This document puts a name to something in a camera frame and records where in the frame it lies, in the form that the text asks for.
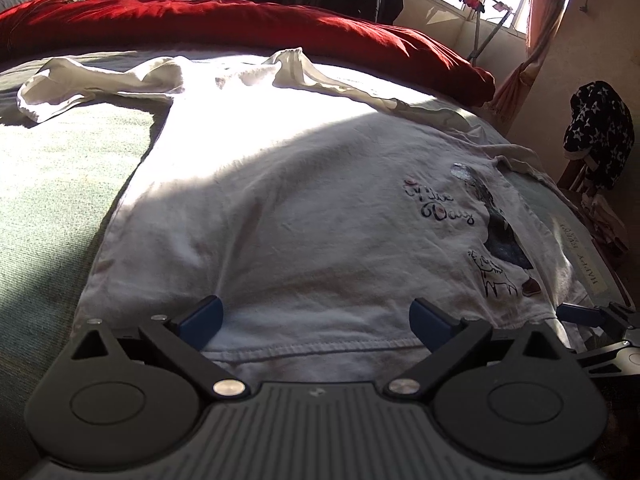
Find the white printed t-shirt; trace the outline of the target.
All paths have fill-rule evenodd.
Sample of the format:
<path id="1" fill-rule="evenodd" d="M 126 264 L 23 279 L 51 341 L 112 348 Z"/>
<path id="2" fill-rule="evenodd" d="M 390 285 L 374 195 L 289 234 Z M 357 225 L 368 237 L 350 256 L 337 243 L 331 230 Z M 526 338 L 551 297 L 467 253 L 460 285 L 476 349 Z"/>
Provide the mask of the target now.
<path id="1" fill-rule="evenodd" d="M 420 360 L 412 300 L 498 328 L 551 327 L 588 296 L 504 172 L 550 179 L 537 155 L 397 84 L 269 58 L 152 58 L 126 72 L 71 58 L 18 90 L 47 122 L 99 96 L 168 116 L 108 222 L 76 310 L 127 327 L 208 295 L 224 324 L 207 359 L 247 382 L 384 380 Z"/>

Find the orange red curtain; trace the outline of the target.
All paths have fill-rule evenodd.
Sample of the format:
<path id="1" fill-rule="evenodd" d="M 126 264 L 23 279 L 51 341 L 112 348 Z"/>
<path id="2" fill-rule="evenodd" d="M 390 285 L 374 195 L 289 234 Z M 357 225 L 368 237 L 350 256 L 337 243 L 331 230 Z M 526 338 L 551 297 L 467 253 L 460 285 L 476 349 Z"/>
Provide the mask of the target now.
<path id="1" fill-rule="evenodd" d="M 529 0 L 526 59 L 510 73 L 489 103 L 491 114 L 503 125 L 515 118 L 533 87 L 560 26 L 564 3 L 565 0 Z"/>

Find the green bed blanket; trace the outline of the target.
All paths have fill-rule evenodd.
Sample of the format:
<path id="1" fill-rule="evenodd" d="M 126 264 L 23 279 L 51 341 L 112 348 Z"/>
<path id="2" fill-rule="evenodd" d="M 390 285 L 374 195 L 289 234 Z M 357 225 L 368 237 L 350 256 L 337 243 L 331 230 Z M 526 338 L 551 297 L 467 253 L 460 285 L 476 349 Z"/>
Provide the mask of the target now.
<path id="1" fill-rule="evenodd" d="M 191 61 L 265 58 L 126 52 L 71 59 L 126 72 L 152 58 L 176 56 Z M 80 325 L 77 306 L 108 222 L 160 137 L 169 110 L 160 99 L 99 96 L 47 122 L 33 122 L 18 109 L 17 93 L 47 62 L 15 66 L 1 76 L 1 416 L 8 424 L 20 420 L 37 382 Z M 433 91 L 397 85 L 462 110 Z M 496 139 L 510 143 L 480 118 L 462 112 L 478 119 Z M 525 174 L 506 170 L 504 176 L 559 242 L 587 293 L 584 305 L 620 300 L 608 266 L 568 201 Z"/>

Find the red rolled duvet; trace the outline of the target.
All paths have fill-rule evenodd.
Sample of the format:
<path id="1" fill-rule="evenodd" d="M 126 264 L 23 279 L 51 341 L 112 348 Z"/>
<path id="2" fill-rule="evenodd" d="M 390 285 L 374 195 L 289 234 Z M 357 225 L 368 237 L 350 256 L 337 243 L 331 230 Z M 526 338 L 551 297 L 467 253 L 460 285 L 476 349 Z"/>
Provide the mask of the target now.
<path id="1" fill-rule="evenodd" d="M 1 14 L 1 61 L 55 51 L 227 46 L 302 48 L 358 70 L 432 89 L 464 106 L 495 94 L 495 78 L 411 28 L 312 6 L 246 0 L 28 0 Z"/>

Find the black star-patterned garment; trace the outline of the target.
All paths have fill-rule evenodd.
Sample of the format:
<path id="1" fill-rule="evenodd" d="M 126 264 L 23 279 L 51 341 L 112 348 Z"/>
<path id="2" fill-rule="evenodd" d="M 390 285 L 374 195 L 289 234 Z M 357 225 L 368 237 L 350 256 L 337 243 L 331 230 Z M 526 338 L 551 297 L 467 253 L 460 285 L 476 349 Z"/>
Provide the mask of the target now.
<path id="1" fill-rule="evenodd" d="M 636 140 L 629 108 L 608 82 L 596 80 L 572 95 L 570 116 L 563 138 L 565 157 L 585 162 L 588 179 L 597 188 L 612 188 Z"/>

